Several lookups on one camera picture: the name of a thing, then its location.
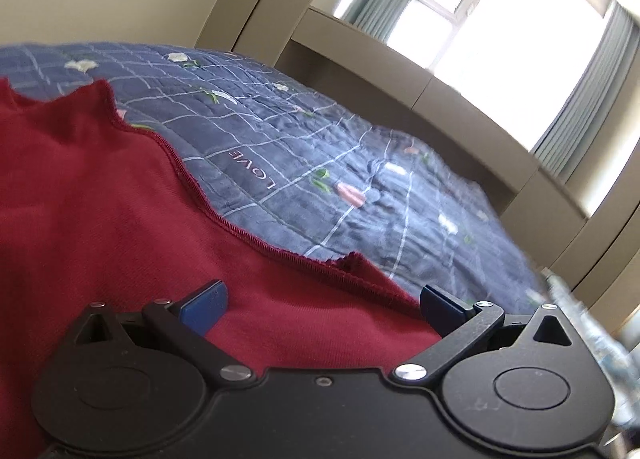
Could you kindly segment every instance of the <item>red sweater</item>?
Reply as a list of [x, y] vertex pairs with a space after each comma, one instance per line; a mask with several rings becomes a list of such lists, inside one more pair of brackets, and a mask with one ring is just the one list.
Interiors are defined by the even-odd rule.
[[91, 301], [137, 311], [212, 279], [228, 311], [207, 339], [265, 367], [383, 367], [438, 340], [417, 303], [358, 254], [272, 248], [212, 208], [174, 150], [126, 125], [96, 82], [53, 102], [0, 80], [0, 455], [44, 447], [34, 378]]

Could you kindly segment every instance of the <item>bedspread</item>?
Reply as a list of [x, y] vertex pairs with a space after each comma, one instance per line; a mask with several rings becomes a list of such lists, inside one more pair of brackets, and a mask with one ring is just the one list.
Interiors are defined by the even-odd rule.
[[171, 46], [30, 44], [0, 48], [2, 74], [41, 100], [106, 79], [124, 119], [159, 132], [212, 206], [272, 245], [320, 260], [359, 251], [413, 296], [431, 283], [512, 313], [532, 312], [540, 298], [479, 185], [415, 137], [254, 60]]

